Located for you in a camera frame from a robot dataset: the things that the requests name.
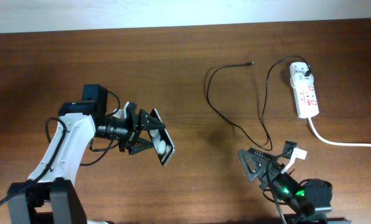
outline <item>tabletop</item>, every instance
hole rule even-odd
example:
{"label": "tabletop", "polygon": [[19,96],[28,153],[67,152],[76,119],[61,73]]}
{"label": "tabletop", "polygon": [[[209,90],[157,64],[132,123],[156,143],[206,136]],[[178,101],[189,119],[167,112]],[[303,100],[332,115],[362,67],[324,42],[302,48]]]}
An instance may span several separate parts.
{"label": "tabletop", "polygon": [[[92,220],[117,223],[252,222],[278,217],[258,181],[248,181],[237,158],[254,145],[207,104],[241,125],[258,143],[268,69],[300,55],[315,77],[319,133],[341,142],[371,142],[371,19],[273,22],[145,29],[0,34],[0,199],[12,182],[25,181],[48,142],[44,122],[66,101],[81,99],[84,84],[99,83],[122,102],[158,109],[176,146],[162,167],[153,149],[130,156],[111,150],[80,167],[75,189]],[[292,176],[332,183],[332,212],[353,223],[371,223],[371,148],[331,146],[297,117],[289,66],[270,75],[265,124],[272,154],[286,140],[308,151]],[[116,106],[108,98],[108,110]],[[96,146],[108,142],[98,139]],[[83,162],[98,153],[85,151]],[[292,213],[283,207],[285,213]],[[7,205],[0,223],[10,223]]]}

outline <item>green light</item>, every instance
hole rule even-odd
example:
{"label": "green light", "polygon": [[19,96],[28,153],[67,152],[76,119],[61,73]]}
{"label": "green light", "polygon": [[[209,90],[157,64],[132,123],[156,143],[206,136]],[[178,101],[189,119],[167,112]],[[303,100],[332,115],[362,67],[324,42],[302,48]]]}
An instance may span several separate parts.
{"label": "green light", "polygon": [[284,187],[284,188],[282,189],[282,192],[285,193],[285,194],[290,193],[289,190],[288,190],[286,187]]}
{"label": "green light", "polygon": [[299,190],[299,191],[297,191],[296,196],[304,197],[305,196],[305,190]]}

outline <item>white background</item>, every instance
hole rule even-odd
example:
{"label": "white background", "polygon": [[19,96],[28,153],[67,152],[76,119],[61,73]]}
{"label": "white background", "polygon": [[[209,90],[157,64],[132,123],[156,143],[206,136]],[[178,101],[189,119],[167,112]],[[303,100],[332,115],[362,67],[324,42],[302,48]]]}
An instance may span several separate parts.
{"label": "white background", "polygon": [[0,0],[0,32],[371,17],[371,0]]}

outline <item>power outlet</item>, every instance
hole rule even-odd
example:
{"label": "power outlet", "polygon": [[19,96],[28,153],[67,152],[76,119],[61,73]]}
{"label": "power outlet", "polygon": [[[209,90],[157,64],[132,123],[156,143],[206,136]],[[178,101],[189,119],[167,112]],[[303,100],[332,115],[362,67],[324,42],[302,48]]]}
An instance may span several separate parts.
{"label": "power outlet", "polygon": [[312,118],[319,114],[314,77],[312,74],[305,76],[308,70],[309,68],[304,62],[294,62],[290,65],[290,84],[295,94],[299,118]]}

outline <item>white power strip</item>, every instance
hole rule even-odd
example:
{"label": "white power strip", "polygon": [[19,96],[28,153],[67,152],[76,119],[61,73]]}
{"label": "white power strip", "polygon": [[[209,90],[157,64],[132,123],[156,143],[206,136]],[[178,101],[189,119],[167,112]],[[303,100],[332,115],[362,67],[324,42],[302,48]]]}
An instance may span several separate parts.
{"label": "white power strip", "polygon": [[312,74],[305,76],[305,73],[309,70],[308,66],[304,62],[294,62],[290,65],[290,84],[293,87],[295,94],[297,115],[299,118],[308,120],[311,130],[315,136],[327,144],[335,146],[360,146],[360,147],[371,147],[368,143],[343,143],[343,142],[332,142],[322,138],[317,132],[312,123],[312,117],[319,114],[318,101],[316,100],[314,77]]}
{"label": "white power strip", "polygon": [[299,118],[312,118],[319,114],[314,76],[310,74],[306,77],[305,73],[308,70],[309,68],[304,62],[294,62],[290,65],[290,84],[295,94]]}

